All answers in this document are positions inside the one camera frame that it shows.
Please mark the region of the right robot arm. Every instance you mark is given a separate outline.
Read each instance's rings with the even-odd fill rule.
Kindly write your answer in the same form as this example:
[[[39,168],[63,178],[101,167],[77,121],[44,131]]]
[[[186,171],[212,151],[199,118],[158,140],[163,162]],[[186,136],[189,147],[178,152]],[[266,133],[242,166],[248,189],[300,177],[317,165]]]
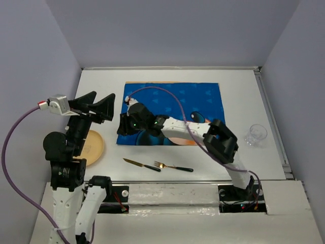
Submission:
[[[167,115],[154,115],[142,103],[136,102],[128,105],[127,112],[120,114],[117,134],[130,136],[140,131],[154,137],[194,141],[226,169],[237,198],[246,199],[252,194],[254,179],[237,155],[238,139],[222,121],[184,122]]]

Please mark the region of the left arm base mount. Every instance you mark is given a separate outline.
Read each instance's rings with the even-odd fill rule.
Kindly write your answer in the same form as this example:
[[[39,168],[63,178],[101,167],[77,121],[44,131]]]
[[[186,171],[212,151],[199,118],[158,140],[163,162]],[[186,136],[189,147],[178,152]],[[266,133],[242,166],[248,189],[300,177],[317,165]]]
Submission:
[[[129,186],[113,185],[112,194],[107,196],[98,210],[99,214],[127,214],[129,212]]]

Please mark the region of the yellow plate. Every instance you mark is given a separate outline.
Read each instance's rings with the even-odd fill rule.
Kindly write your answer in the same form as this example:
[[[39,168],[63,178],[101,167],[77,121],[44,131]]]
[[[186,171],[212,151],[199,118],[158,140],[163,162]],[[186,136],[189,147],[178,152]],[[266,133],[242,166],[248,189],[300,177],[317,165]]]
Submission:
[[[101,157],[104,147],[105,143],[102,136],[98,132],[90,130],[85,139],[81,155],[75,157],[75,159],[85,159],[86,166],[90,166]]]

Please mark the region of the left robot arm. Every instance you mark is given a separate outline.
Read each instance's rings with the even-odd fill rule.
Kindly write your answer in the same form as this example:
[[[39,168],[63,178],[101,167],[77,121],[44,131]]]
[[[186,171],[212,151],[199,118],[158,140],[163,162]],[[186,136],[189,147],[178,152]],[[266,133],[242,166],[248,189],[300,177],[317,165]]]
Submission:
[[[68,116],[66,131],[51,132],[43,140],[45,159],[50,162],[53,194],[53,219],[49,243],[90,243],[93,225],[101,201],[112,196],[111,179],[95,176],[84,188],[86,159],[81,159],[91,124],[111,121],[114,116],[115,94],[95,102],[91,91],[69,100],[54,95],[39,104],[53,114]]]

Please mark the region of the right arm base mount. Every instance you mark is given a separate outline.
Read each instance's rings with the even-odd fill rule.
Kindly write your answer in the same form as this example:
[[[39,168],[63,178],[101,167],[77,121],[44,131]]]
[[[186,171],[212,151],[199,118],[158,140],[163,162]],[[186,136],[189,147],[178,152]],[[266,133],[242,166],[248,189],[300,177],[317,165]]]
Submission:
[[[262,187],[254,184],[249,193],[233,185],[219,185],[219,212],[222,214],[239,213],[267,213],[266,202]]]

